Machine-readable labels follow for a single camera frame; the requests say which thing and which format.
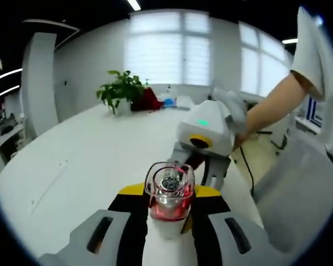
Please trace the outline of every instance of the red object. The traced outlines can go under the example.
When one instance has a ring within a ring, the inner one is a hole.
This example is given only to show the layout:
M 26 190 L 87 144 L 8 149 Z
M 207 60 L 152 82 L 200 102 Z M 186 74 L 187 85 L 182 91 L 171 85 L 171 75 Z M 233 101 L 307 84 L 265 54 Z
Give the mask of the red object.
M 163 102 L 158 101 L 152 89 L 148 87 L 144 90 L 142 98 L 131 104 L 131 111 L 159 110 L 163 104 Z

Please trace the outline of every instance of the white pillar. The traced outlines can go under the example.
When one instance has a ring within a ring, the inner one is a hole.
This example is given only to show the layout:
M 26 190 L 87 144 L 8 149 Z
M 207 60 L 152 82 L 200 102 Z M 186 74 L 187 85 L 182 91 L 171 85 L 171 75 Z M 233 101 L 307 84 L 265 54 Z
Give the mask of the white pillar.
M 53 88 L 56 34 L 35 33 L 26 46 L 21 74 L 27 132 L 35 138 L 58 124 Z

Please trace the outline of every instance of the white sleeve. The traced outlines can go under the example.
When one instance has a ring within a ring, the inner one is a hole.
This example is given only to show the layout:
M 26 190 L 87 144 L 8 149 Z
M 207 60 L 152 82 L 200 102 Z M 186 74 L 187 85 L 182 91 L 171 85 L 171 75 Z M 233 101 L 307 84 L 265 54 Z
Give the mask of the white sleeve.
M 297 28 L 298 42 L 291 70 L 311 81 L 314 88 L 311 88 L 310 95 L 316 100 L 323 100 L 323 73 L 316 44 L 316 25 L 311 15 L 303 7 L 299 8 Z

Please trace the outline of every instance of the black ceiling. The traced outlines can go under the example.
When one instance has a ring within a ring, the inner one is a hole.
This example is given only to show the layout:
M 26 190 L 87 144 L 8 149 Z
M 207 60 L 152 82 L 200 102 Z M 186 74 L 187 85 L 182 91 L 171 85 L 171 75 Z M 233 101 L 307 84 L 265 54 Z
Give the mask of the black ceiling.
M 278 40 L 295 38 L 299 1 L 203 0 L 138 0 L 142 10 L 180 8 L 209 12 L 211 17 L 227 21 L 243 21 L 272 35 Z M 40 27 L 25 27 L 25 19 L 46 19 L 80 29 L 84 34 L 101 25 L 128 18 L 132 8 L 127 0 L 89 0 L 41 2 L 0 2 L 0 58 L 2 72 L 21 67 L 24 47 Z

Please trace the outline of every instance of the green indicator light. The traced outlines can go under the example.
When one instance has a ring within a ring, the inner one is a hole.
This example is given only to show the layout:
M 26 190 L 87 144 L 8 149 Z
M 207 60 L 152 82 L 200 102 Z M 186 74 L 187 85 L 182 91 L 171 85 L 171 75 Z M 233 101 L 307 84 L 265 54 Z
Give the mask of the green indicator light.
M 198 123 L 201 125 L 201 126 L 208 126 L 209 123 L 206 121 L 206 120 L 199 120 Z

